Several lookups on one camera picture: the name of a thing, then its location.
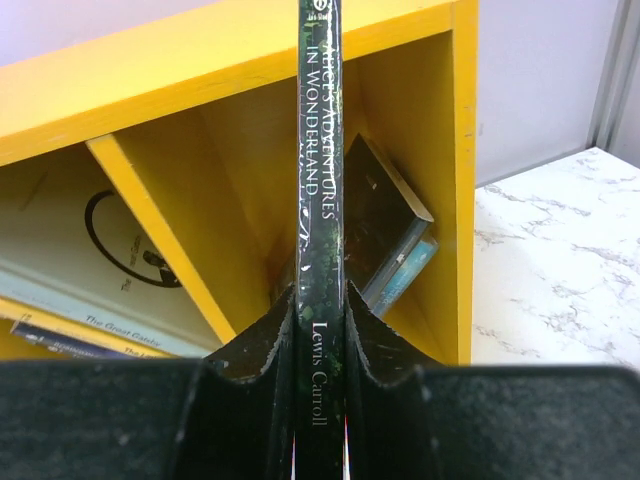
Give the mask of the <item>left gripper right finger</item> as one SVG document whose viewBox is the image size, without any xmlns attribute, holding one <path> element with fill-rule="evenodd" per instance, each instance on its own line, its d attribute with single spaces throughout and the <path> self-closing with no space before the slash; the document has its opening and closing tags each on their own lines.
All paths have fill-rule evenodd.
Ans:
<svg viewBox="0 0 640 480">
<path fill-rule="evenodd" d="M 416 368 L 440 363 L 407 341 L 377 317 L 352 281 L 346 284 L 346 336 L 356 364 L 379 385 L 393 385 Z"/>
</svg>

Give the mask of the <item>blue 20000 Leagues book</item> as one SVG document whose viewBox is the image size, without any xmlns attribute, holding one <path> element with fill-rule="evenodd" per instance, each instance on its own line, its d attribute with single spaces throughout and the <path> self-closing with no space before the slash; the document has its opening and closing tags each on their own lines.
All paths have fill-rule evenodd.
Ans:
<svg viewBox="0 0 640 480">
<path fill-rule="evenodd" d="M 374 315 L 382 318 L 389 311 L 433 258 L 438 248 L 438 242 L 431 233 L 422 236 L 370 306 Z"/>
</svg>

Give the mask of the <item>green Alice Wonderland book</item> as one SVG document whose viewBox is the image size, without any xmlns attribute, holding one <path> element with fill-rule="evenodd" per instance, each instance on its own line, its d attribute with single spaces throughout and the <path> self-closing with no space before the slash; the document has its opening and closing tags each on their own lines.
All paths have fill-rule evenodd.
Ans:
<svg viewBox="0 0 640 480">
<path fill-rule="evenodd" d="M 301 1 L 295 261 L 295 476 L 340 479 L 344 462 L 342 8 Z"/>
</svg>

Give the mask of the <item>dark Wuthering Heights book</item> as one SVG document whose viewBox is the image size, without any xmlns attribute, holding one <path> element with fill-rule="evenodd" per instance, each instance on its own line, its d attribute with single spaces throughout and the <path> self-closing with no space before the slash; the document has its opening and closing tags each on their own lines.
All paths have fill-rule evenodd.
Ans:
<svg viewBox="0 0 640 480">
<path fill-rule="evenodd" d="M 345 269 L 368 305 L 434 218 L 393 163 L 362 134 L 344 160 Z"/>
</svg>

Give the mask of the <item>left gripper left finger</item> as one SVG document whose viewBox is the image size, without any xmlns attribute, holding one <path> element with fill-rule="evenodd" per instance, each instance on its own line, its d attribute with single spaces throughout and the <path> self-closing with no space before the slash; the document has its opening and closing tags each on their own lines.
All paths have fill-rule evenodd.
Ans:
<svg viewBox="0 0 640 480">
<path fill-rule="evenodd" d="M 294 366 L 294 315 L 295 289 L 289 285 L 265 315 L 205 361 L 223 379 L 238 384 L 257 381 L 279 368 L 289 379 Z"/>
</svg>

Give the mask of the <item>clear plastic file folder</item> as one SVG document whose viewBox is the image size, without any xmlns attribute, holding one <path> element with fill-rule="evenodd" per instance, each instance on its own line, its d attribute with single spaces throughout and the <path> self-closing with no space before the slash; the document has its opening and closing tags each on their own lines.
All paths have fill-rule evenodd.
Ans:
<svg viewBox="0 0 640 480">
<path fill-rule="evenodd" d="M 95 163 L 2 168 L 1 294 L 177 356 L 221 345 Z"/>
</svg>

